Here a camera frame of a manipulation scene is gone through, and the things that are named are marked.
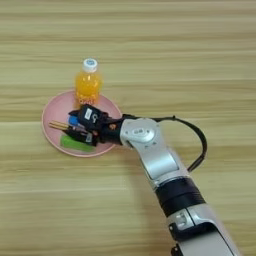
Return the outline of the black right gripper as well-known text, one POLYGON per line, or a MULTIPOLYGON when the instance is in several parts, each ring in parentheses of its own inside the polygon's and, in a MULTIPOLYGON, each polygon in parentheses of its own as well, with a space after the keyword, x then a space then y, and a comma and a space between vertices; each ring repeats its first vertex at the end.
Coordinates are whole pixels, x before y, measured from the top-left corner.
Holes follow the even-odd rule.
MULTIPOLYGON (((70 116, 78 117, 81 110, 72 110, 68 114, 70 116)), ((93 114, 87 124, 87 130, 90 132, 76 130, 76 129, 65 129, 64 133, 70 136, 73 140, 97 145, 99 143, 112 143, 121 145, 121 126, 123 119, 114 119, 107 113, 93 114)))

